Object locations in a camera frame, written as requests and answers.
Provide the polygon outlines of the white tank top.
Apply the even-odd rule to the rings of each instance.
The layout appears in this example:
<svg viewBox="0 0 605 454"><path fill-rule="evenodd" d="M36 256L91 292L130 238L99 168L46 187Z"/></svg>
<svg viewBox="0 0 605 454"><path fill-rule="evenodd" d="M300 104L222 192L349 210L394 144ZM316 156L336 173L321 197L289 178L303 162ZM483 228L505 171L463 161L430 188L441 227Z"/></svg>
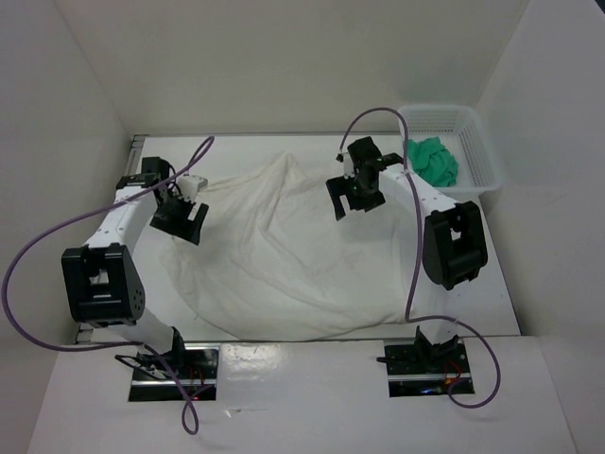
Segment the white tank top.
<svg viewBox="0 0 605 454"><path fill-rule="evenodd" d="M211 183L199 245L160 259L182 300L241 340L311 341L403 319L413 217L393 201L336 219L326 170L281 153Z"/></svg>

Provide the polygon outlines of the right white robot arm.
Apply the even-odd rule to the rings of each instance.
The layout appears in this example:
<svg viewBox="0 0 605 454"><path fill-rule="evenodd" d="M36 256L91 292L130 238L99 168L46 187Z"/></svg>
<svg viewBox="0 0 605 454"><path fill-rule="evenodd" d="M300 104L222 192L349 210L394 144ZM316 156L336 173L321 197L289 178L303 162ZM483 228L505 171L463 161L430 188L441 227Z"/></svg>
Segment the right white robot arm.
<svg viewBox="0 0 605 454"><path fill-rule="evenodd" d="M480 210L472 201L442 194L409 168L402 155L381 153L369 136L340 150L337 161L343 173L326 183L337 219L348 210L369 212L392 200L416 222L405 320L416 327L416 365L438 371L458 345L457 319L448 306L459 297L460 286L476 279L488 261Z"/></svg>

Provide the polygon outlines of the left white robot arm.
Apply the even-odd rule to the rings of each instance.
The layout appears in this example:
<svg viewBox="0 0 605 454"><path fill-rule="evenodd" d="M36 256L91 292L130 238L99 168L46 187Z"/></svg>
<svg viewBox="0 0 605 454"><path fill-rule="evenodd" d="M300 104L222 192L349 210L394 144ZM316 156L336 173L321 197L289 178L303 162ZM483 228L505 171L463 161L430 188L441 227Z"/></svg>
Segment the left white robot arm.
<svg viewBox="0 0 605 454"><path fill-rule="evenodd" d="M131 255L146 226L199 245L209 210L200 195L207 185L200 176L172 173L160 157L146 158L140 173L119 180L115 207L96 232L61 257L72 318L137 343L136 361L170 378L186 370L184 341L177 328L146 307L146 291Z"/></svg>

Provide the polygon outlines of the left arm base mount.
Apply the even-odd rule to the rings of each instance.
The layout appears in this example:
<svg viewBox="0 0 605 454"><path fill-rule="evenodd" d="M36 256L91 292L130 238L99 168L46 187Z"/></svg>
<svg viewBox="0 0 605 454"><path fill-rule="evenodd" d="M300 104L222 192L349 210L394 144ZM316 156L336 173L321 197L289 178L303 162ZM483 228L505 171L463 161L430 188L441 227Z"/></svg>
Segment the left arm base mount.
<svg viewBox="0 0 605 454"><path fill-rule="evenodd" d="M137 353L135 356L115 355L114 359L132 370L130 402L183 400L175 380L155 356ZM216 400L219 360L216 346L184 350L180 362L175 362L168 355L164 360L193 401Z"/></svg>

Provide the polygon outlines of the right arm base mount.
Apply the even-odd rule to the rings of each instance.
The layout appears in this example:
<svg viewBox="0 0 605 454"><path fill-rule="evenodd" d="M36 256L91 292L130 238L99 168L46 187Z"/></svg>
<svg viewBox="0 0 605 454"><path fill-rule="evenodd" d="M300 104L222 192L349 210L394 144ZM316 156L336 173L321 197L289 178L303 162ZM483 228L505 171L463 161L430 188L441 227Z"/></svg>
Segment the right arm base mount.
<svg viewBox="0 0 605 454"><path fill-rule="evenodd" d="M385 340L383 345L376 361L386 367L391 398L447 396L451 387L452 394L475 393L466 348L458 336L430 346L417 331L414 339Z"/></svg>

